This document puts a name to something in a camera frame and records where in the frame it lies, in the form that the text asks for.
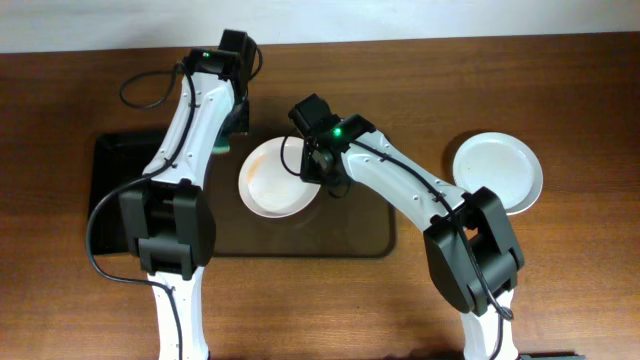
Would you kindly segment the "green scrubbing sponge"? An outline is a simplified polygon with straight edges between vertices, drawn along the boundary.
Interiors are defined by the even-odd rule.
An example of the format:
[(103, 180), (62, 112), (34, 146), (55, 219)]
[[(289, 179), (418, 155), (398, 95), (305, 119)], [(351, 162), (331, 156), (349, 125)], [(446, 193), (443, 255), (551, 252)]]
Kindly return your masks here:
[(212, 155), (226, 154), (230, 151), (230, 149), (231, 149), (231, 146), (230, 146), (229, 136), (222, 134), (216, 138), (211, 150), (211, 154)]

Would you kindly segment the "white plate top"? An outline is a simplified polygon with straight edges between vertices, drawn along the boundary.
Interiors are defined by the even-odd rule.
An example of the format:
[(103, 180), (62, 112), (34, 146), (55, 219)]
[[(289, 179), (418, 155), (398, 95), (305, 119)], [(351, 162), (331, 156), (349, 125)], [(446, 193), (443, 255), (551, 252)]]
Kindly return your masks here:
[(292, 172), (300, 170), (303, 140), (276, 137), (256, 147), (244, 160), (238, 175), (238, 190), (244, 205), (265, 218), (284, 218), (306, 208), (320, 186), (303, 182), (283, 166), (281, 155)]

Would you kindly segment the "white plate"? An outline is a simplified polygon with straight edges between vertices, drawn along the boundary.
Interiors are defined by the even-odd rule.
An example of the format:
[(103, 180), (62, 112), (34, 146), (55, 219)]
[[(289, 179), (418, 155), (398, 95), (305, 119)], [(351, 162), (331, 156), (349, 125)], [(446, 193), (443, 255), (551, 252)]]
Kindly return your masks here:
[(500, 195), (506, 213), (511, 216), (531, 208), (539, 199), (543, 184), (541, 173), (516, 178)]
[(303, 182), (283, 166), (281, 155), (292, 172), (300, 170), (303, 140), (276, 137), (256, 147), (244, 160), (238, 175), (238, 190), (244, 205), (265, 218), (284, 218), (306, 208), (320, 186)]

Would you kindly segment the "pale blue plate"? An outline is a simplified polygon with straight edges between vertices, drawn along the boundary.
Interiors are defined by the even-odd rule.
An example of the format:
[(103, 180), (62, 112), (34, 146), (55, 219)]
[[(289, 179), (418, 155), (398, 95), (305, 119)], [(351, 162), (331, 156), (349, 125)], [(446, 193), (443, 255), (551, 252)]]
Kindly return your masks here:
[(470, 193), (486, 187), (500, 195), (520, 176), (543, 175), (534, 152), (521, 140), (504, 133), (484, 132), (464, 141), (455, 153), (455, 184)]

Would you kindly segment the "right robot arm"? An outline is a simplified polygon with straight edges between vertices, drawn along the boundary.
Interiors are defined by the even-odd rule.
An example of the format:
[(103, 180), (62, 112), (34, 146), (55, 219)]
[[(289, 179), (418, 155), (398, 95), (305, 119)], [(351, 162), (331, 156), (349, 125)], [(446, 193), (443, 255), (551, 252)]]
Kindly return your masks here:
[(364, 117), (342, 118), (312, 94), (288, 113), (303, 138), (300, 178), (362, 184), (423, 234), (431, 281), (460, 313), (467, 359), (517, 359), (511, 302), (524, 256), (499, 197), (429, 173)]

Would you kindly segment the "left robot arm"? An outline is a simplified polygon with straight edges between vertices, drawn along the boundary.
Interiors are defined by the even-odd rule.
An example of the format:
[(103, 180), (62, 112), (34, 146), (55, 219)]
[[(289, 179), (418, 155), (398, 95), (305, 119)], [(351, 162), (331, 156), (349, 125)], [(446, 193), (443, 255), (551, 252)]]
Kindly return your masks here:
[(204, 194), (209, 161), (248, 129), (248, 84), (260, 54), (245, 32), (224, 31), (214, 50), (193, 49), (178, 64), (181, 97), (142, 180), (119, 194), (130, 252), (146, 272), (162, 359), (207, 359), (202, 281), (216, 224)]

